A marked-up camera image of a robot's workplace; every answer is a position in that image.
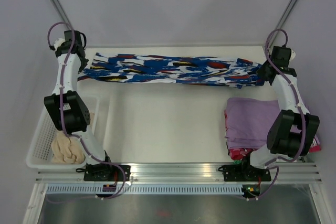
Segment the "blue patterned trousers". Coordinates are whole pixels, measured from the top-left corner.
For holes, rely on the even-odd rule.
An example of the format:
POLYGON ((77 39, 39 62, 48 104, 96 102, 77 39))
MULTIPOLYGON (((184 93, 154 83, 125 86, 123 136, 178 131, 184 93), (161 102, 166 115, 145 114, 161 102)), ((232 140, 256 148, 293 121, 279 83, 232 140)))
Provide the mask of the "blue patterned trousers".
POLYGON ((246 59, 219 57, 171 57, 159 55, 96 53, 78 80, 118 83, 179 83, 201 86, 260 87, 261 64, 246 59))

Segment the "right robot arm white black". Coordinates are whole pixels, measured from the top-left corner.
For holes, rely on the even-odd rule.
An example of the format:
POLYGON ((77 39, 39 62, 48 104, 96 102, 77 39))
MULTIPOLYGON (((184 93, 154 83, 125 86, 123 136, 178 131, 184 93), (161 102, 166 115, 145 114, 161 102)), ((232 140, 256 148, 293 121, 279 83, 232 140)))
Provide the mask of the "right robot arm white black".
POLYGON ((250 154, 249 162, 240 165, 240 176, 246 180, 257 176, 258 168, 270 168, 278 160, 291 163, 306 156, 320 124, 319 117, 303 103, 296 71, 289 67, 292 49, 275 46, 266 58, 257 74, 274 89, 280 112, 268 131, 266 144, 250 154))

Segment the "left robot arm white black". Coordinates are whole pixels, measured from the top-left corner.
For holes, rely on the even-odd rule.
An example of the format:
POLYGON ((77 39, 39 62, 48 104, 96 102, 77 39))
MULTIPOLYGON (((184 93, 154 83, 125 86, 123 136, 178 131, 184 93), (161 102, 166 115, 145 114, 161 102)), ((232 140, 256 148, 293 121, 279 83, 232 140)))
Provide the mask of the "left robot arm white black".
POLYGON ((90 127, 89 109, 77 92, 79 74, 87 66, 85 36, 77 30, 67 30, 64 38, 50 46, 58 62, 58 73, 52 94, 44 97, 44 106, 57 131, 64 135, 65 158, 80 159, 80 163, 98 165, 96 175, 110 180, 114 167, 106 162, 107 154, 90 127))

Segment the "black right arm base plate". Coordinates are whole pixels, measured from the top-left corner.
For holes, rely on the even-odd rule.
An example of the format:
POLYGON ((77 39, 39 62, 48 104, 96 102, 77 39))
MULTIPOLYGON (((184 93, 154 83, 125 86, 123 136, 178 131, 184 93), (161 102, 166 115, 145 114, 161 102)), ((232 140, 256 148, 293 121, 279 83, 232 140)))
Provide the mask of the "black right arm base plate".
POLYGON ((249 164, 230 164, 218 168, 225 182, 270 182, 268 169, 255 168, 249 164))

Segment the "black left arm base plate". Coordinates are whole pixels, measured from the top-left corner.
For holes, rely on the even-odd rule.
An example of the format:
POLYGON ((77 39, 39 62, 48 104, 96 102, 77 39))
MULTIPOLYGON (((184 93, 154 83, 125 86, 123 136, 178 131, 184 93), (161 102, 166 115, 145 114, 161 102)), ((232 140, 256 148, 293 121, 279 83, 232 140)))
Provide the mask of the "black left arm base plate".
POLYGON ((119 165, 121 169, 105 164, 86 165, 84 172, 84 181, 88 182, 126 182, 131 175, 130 165, 119 165))

